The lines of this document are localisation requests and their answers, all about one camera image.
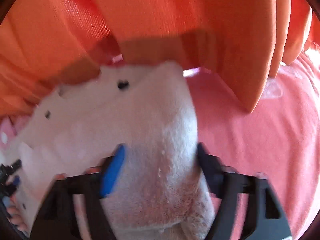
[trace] orange fabric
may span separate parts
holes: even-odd
[[[96,1],[127,62],[204,65],[254,109],[276,41],[275,0]]]
[[[291,16],[282,61],[290,65],[303,51],[309,36],[312,9],[306,0],[291,0]]]
[[[290,17],[290,2],[17,0],[0,26],[0,115],[31,113],[54,85],[85,81],[119,53],[128,63],[211,69],[252,111],[284,43],[289,64],[308,37],[309,5],[292,0]]]
[[[310,32],[304,45],[304,51],[311,48],[313,42],[315,42],[316,44],[320,44],[320,21],[314,12],[312,13]]]
[[[275,77],[278,73],[287,40],[290,13],[291,0],[276,0],[276,46],[270,65],[270,77]]]

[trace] pink fabric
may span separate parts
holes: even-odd
[[[301,54],[268,80],[255,111],[247,114],[217,75],[188,78],[199,141],[240,173],[268,175],[295,239],[320,209],[319,80],[319,68]],[[245,203],[242,197],[232,239],[240,236]]]
[[[17,120],[14,122],[14,128],[17,132],[17,134],[28,124],[30,121],[30,116],[23,115],[19,116]]]
[[[15,136],[16,130],[14,129],[10,118],[4,118],[0,124],[0,149],[6,149]]]

